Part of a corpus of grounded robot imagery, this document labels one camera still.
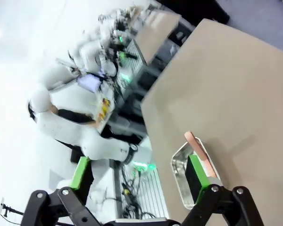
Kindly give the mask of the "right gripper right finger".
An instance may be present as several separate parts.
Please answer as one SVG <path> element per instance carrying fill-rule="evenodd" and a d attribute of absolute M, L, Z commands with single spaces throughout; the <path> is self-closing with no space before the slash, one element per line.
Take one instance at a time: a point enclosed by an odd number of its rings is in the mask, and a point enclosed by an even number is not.
<path fill-rule="evenodd" d="M 262 226 L 263 220 L 248 188 L 213 184 L 206 176 L 196 155 L 189 155 L 185 176 L 194 207 L 181 223 L 183 226 L 205 226 L 212 214 L 221 214 L 229 226 Z"/>

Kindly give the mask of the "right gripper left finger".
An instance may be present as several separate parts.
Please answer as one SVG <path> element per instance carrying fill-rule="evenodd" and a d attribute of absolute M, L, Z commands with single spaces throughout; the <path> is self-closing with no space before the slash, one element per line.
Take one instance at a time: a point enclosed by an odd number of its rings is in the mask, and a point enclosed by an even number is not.
<path fill-rule="evenodd" d="M 69 217 L 75 226 L 100 226 L 85 206 L 93 181 L 91 160 L 81 157 L 70 185 L 51 194 L 44 190 L 31 193 L 21 225 L 56 226 L 59 218 Z"/>

